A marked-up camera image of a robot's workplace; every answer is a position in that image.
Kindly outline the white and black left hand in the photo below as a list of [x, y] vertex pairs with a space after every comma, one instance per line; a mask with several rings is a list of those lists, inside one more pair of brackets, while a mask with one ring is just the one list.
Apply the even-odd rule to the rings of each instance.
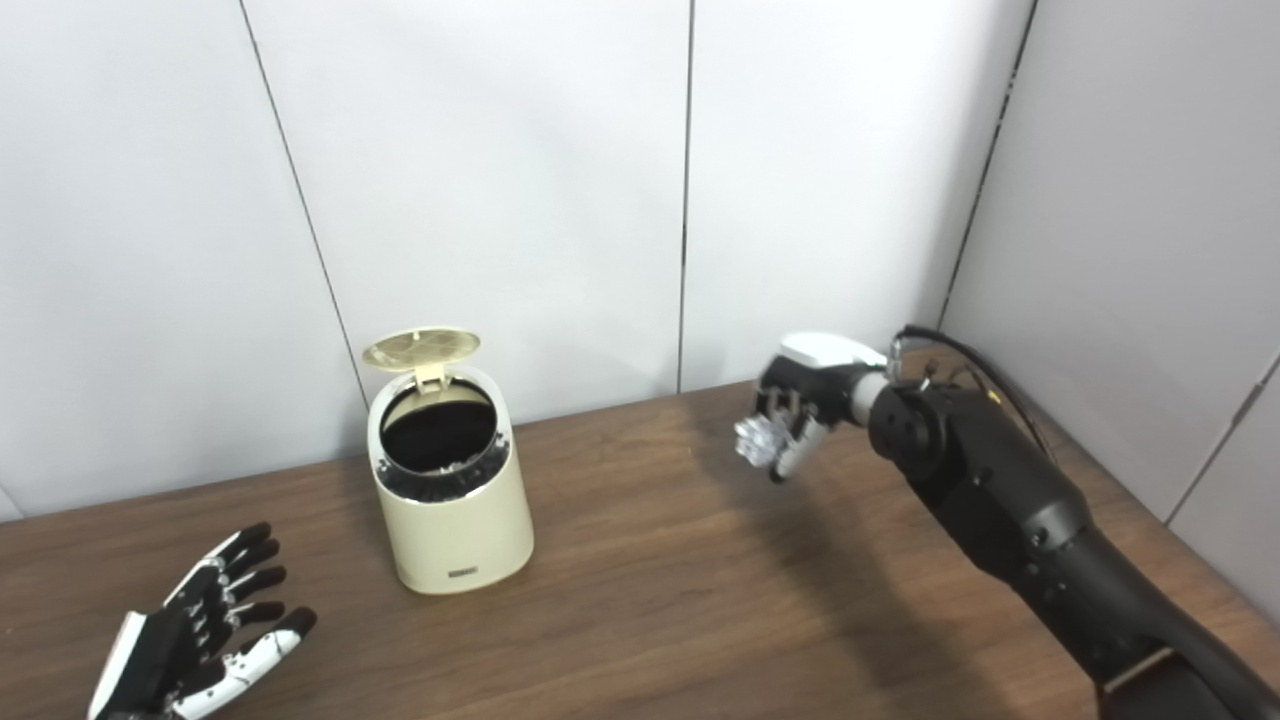
[[253, 602], [284, 582], [269, 523], [229, 534], [150, 612], [129, 611], [111, 643], [88, 719], [207, 719], [259, 684], [317, 624], [307, 607]]

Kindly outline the white and black right hand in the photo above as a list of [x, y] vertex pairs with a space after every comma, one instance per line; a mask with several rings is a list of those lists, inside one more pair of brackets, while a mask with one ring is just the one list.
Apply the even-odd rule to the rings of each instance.
[[874, 348], [824, 332], [780, 341], [758, 378], [753, 414], [735, 425], [735, 450], [782, 484], [842, 424], [867, 428], [890, 386], [890, 360]]

